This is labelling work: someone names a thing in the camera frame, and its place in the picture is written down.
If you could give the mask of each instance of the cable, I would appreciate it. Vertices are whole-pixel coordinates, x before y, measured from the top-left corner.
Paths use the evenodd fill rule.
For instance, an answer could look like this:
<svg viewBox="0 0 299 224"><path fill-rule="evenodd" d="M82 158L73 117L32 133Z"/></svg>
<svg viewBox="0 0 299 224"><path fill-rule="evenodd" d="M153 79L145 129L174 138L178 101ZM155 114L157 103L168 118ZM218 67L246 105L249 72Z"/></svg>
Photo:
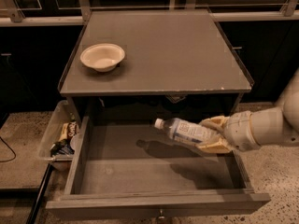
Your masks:
<svg viewBox="0 0 299 224"><path fill-rule="evenodd" d="M15 153L15 151L7 144L6 141L3 140L3 138L0 136L0 140L11 150L11 152L13 153L13 158L6 160L6 161L0 161L0 162L8 162L8 161L13 161L14 159L16 159L17 154Z"/></svg>

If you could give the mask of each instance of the plastic bin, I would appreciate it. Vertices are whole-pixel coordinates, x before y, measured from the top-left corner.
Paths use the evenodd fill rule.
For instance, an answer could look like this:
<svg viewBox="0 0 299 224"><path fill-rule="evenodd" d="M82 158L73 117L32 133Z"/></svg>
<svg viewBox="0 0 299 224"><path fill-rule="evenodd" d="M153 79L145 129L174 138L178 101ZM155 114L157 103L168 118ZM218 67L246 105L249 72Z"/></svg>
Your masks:
<svg viewBox="0 0 299 224"><path fill-rule="evenodd" d="M65 169L73 159L73 155L55 155L55 157L50 155L50 149L53 143L59 140L64 123L68 123L71 120L72 111L70 105L66 100L60 101L41 139L38 150L39 159L48 161L57 169Z"/></svg>

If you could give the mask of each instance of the open drawer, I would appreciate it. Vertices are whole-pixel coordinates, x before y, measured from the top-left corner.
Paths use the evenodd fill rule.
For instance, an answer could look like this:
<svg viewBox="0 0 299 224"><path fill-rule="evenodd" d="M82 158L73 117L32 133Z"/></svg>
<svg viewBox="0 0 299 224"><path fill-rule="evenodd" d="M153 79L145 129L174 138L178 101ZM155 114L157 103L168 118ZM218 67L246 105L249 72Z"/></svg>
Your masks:
<svg viewBox="0 0 299 224"><path fill-rule="evenodd" d="M270 201L254 192L235 153L210 155L178 145L153 128L152 119L135 114L109 119L121 110L84 116L64 195L47 203L57 217L249 214Z"/></svg>

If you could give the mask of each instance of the granite floor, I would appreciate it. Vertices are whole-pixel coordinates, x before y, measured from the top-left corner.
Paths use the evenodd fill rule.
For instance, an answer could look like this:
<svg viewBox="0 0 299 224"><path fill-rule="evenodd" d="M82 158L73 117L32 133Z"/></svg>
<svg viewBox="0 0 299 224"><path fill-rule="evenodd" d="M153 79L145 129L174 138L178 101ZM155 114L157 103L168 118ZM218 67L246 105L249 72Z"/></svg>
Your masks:
<svg viewBox="0 0 299 224"><path fill-rule="evenodd" d="M271 104L241 104L238 110L260 110ZM47 163L37 157L38 145L50 120L51 112L10 114L0 136L15 150L13 161L0 162L0 189L36 189ZM0 161L10 159L11 151L0 141ZM175 217L172 223L299 223L299 147L279 144L241 153L242 161L255 191L269 193L271 202L251 215L215 217ZM64 182L67 172L54 171L36 223L148 224L152 219L62 221L45 209L52 192ZM33 200L0 197L0 223L25 223Z"/></svg>

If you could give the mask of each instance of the bowl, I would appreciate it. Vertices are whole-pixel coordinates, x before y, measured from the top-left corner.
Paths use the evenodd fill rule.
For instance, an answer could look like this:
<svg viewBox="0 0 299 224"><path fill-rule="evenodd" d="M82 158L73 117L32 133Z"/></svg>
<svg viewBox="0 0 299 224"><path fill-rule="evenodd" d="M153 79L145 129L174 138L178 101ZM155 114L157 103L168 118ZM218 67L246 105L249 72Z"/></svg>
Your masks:
<svg viewBox="0 0 299 224"><path fill-rule="evenodd" d="M80 59L82 63L98 72L113 70L124 58L124 50L115 45L102 43L83 50Z"/></svg>

